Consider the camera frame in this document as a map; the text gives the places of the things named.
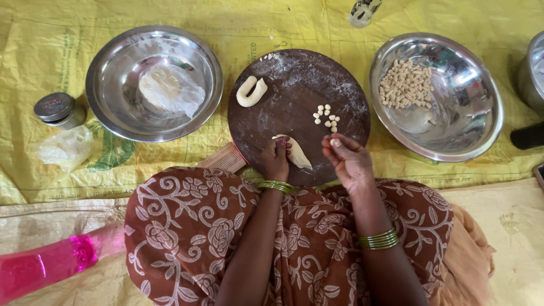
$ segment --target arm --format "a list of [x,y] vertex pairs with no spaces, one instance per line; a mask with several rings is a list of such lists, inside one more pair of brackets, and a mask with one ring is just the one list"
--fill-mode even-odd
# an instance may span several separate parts
[[[288,137],[272,140],[261,157],[267,180],[287,181]],[[228,265],[215,301],[223,305],[261,305],[266,294],[274,252],[274,238],[283,193],[266,189],[247,222],[240,243]]]
[[[359,236],[374,236],[393,226],[376,187],[370,154],[356,141],[341,134],[326,136],[323,154],[335,166],[350,194]],[[364,272],[370,293],[378,305],[428,305],[421,284],[403,246],[383,250],[362,248]]]

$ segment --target curved dough rope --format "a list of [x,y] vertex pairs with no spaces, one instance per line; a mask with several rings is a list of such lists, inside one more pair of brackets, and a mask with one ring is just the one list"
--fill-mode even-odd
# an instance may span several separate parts
[[[274,137],[272,137],[272,139],[276,139],[278,137],[282,137],[282,136],[287,136],[287,135],[284,135],[284,134],[278,134]],[[289,158],[289,160],[295,164],[295,166],[299,167],[299,168],[309,168],[310,170],[312,170],[312,164],[310,163],[310,161],[308,160],[308,158],[306,158],[306,155],[304,155],[304,152],[302,151],[302,148],[299,146],[299,143],[296,142],[295,139],[293,139],[293,137],[289,136],[290,139],[288,141],[288,143],[290,143],[292,145],[292,147],[290,148],[290,151],[291,151],[291,154],[287,155],[287,158]]]
[[[257,83],[255,90],[249,97],[246,97],[255,83]],[[257,82],[256,77],[250,76],[247,80],[245,80],[244,84],[238,88],[238,91],[236,92],[236,100],[238,100],[238,104],[242,105],[243,107],[251,107],[259,102],[267,89],[268,86],[264,84],[264,80],[262,78]]]

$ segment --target woman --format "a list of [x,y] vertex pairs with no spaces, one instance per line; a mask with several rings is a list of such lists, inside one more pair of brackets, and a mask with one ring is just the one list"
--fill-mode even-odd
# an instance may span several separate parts
[[[287,181],[288,140],[263,150],[269,181]],[[374,179],[369,153],[341,134],[322,145],[343,188],[284,196],[218,169],[154,175],[128,203],[131,280],[158,305],[485,303],[494,249],[464,210]]]

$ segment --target plastic bag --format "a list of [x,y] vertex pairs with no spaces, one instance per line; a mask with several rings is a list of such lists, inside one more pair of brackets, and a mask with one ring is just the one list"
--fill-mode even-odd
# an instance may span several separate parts
[[206,96],[187,70],[164,63],[154,65],[141,76],[139,88],[160,111],[185,112],[191,119]]
[[67,173],[84,162],[92,149],[92,132],[84,125],[60,131],[36,148],[36,155],[46,164],[57,164]]

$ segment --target steel bowl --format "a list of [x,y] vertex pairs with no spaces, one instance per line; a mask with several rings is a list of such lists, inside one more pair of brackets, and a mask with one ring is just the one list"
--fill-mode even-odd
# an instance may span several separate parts
[[[414,65],[432,68],[435,91],[430,109],[382,105],[379,83],[396,59],[412,59]],[[390,133],[410,150],[435,161],[464,162],[480,156],[503,126],[500,94],[484,63],[440,35],[409,33],[389,40],[374,57],[369,82],[374,109]]]
[[[159,62],[189,71],[206,92],[190,119],[149,107],[138,89],[140,75]],[[183,137],[213,114],[223,92],[221,66],[198,36],[170,26],[143,26],[108,42],[92,60],[85,81],[89,106],[112,133],[137,142],[166,142]]]
[[517,78],[521,99],[544,116],[544,32],[533,38]]

